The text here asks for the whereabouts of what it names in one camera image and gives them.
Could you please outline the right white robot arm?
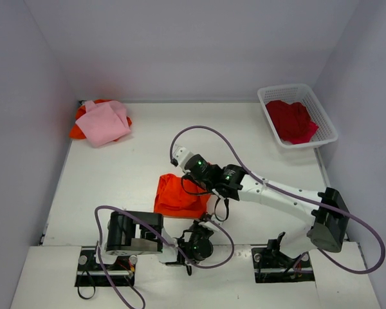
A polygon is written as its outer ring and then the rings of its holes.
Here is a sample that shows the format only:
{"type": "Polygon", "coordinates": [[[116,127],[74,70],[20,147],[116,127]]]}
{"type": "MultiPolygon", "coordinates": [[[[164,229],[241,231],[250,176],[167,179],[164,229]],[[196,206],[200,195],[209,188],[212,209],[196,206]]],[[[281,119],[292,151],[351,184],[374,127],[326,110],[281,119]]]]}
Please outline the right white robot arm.
{"type": "Polygon", "coordinates": [[[313,200],[347,212],[347,206],[336,189],[328,187],[324,192],[307,191],[256,180],[238,165],[221,168],[198,154],[185,159],[181,168],[190,180],[206,191],[231,200],[265,205],[301,221],[299,230],[282,231],[273,240],[275,246],[271,256],[277,264],[287,265],[301,253],[316,248],[331,253],[342,251],[349,218],[306,201],[313,200]]]}

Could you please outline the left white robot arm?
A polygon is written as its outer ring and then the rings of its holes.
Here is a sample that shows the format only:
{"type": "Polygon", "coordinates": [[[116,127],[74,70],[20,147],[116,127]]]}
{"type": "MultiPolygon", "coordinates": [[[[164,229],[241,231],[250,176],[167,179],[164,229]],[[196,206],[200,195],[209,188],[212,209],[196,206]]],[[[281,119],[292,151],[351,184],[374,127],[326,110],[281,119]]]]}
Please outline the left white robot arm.
{"type": "Polygon", "coordinates": [[[164,227],[161,214],[129,211],[128,215],[113,211],[107,223],[107,236],[95,212],[99,240],[93,254],[93,263],[101,270],[108,270],[119,257],[154,254],[158,261],[170,267],[189,267],[209,258],[213,253],[210,237],[215,228],[206,222],[207,215],[173,238],[164,227]]]}

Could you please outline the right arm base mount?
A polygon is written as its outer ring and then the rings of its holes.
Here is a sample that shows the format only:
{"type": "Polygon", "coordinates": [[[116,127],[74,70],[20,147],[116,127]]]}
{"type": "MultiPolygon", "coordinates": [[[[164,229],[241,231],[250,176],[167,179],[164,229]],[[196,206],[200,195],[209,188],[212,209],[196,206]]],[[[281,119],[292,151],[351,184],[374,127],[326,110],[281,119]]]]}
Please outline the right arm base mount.
{"type": "Polygon", "coordinates": [[[266,246],[252,247],[254,279],[257,284],[314,282],[309,254],[290,258],[280,251],[285,232],[269,239],[266,246]]]}

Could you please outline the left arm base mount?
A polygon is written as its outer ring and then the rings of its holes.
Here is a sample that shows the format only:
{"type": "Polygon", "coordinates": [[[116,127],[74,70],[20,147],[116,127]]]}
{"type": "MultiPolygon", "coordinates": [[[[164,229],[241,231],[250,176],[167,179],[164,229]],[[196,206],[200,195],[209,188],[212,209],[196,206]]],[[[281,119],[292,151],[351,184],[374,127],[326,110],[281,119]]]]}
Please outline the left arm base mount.
{"type": "MultiPolygon", "coordinates": [[[[133,286],[135,283],[135,266],[129,262],[129,256],[107,256],[103,258],[107,273],[117,287],[133,286]]],[[[77,264],[75,287],[111,286],[97,261],[95,247],[82,247],[77,264]]]]}

